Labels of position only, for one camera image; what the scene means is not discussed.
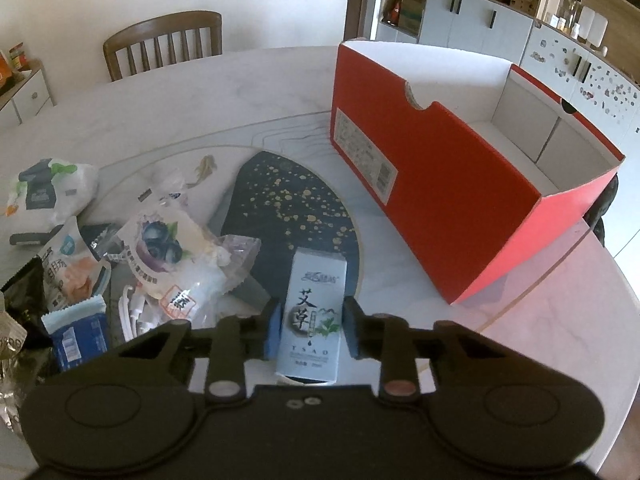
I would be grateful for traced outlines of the white green tissue pack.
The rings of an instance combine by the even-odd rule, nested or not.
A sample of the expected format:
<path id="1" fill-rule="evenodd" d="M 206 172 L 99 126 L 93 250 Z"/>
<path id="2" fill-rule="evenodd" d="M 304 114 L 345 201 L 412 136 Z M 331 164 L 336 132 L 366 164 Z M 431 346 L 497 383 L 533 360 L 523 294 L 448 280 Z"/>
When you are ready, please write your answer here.
<path id="1" fill-rule="evenodd" d="M 99 168 L 58 158 L 40 159 L 9 182 L 10 234 L 49 233 L 78 216 L 96 197 Z"/>

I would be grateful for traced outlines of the blue wet wipe packet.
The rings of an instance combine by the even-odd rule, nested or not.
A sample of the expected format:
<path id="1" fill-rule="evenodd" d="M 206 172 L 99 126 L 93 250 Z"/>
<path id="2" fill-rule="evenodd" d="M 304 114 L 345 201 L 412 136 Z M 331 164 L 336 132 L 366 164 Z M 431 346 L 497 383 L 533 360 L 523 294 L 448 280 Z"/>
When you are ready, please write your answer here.
<path id="1" fill-rule="evenodd" d="M 42 324 L 62 372 L 102 356 L 110 348 L 106 303 L 101 295 L 43 315 Z"/>

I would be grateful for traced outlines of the white orange snack packet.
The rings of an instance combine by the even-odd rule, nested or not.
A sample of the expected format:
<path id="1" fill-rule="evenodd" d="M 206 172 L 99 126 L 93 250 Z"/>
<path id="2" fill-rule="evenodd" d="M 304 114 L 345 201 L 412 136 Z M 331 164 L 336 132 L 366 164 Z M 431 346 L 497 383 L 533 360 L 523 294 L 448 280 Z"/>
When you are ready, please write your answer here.
<path id="1" fill-rule="evenodd" d="M 40 250 L 43 290 L 49 312 L 102 295 L 111 279 L 111 263 L 98 259 L 70 217 Z"/>

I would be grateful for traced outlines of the white sideboard with drawers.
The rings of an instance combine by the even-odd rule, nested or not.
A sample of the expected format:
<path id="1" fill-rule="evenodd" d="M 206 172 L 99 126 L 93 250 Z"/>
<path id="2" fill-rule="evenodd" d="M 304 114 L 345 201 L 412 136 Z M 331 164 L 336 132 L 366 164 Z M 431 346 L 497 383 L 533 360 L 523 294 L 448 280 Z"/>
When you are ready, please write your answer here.
<path id="1" fill-rule="evenodd" d="M 30 70 L 1 96 L 0 130 L 9 131 L 54 105 L 40 60 L 31 60 Z"/>

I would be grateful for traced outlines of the blueberry bread package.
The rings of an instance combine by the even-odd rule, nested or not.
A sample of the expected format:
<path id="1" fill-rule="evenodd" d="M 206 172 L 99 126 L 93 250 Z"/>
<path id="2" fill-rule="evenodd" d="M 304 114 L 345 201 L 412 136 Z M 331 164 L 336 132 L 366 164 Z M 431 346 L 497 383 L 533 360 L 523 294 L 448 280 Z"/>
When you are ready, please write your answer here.
<path id="1" fill-rule="evenodd" d="M 142 292 L 168 320 L 213 327 L 219 304 L 250 274 L 262 242 L 244 235 L 216 237 L 183 206 L 141 207 L 116 233 Z"/>

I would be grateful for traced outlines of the red cardboard box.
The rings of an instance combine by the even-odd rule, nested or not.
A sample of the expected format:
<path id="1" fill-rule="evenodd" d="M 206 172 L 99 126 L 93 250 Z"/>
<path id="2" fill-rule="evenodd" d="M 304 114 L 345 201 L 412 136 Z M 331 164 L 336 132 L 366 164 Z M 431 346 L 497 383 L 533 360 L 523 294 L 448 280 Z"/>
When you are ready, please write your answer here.
<path id="1" fill-rule="evenodd" d="M 400 42 L 338 47 L 330 137 L 450 304 L 574 226 L 624 160 L 520 66 Z"/>

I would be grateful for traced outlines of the white cabinet wall unit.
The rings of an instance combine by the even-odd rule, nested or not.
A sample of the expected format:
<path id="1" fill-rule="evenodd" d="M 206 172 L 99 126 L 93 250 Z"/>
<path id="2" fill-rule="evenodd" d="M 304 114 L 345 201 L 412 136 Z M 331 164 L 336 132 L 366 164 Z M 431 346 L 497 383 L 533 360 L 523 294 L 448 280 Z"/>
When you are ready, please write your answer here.
<path id="1" fill-rule="evenodd" d="M 639 144 L 637 0 L 374 0 L 371 36 L 504 58 Z"/>

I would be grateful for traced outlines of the light blue mugwort box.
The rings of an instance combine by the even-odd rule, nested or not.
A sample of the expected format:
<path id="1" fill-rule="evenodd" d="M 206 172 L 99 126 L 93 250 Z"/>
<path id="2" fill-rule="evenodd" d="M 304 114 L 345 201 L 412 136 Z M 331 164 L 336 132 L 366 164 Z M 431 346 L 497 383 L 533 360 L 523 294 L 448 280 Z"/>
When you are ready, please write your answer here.
<path id="1" fill-rule="evenodd" d="M 286 294 L 276 373 L 290 382 L 337 380 L 347 261 L 340 254 L 298 248 Z"/>

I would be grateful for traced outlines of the dark blue gold-speckled mat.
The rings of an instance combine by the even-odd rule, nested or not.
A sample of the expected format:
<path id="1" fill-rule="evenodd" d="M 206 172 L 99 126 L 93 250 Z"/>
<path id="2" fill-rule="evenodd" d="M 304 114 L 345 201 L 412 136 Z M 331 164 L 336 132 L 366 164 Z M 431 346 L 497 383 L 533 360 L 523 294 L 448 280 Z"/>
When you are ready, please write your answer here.
<path id="1" fill-rule="evenodd" d="M 357 290 L 359 246 L 352 218 L 326 182 L 291 159 L 260 152 L 240 166 L 220 232 L 262 242 L 250 275 L 271 297 L 285 297 L 299 247 L 342 255 L 345 294 Z"/>

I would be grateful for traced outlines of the brown wooden chair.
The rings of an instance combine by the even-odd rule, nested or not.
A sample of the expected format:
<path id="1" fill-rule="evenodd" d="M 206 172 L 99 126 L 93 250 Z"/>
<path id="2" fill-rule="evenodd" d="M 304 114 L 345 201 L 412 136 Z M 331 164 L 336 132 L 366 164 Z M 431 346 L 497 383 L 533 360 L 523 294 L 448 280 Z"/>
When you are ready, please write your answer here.
<path id="1" fill-rule="evenodd" d="M 196 10 L 150 18 L 105 40 L 103 55 L 111 81 L 222 55 L 222 15 Z"/>

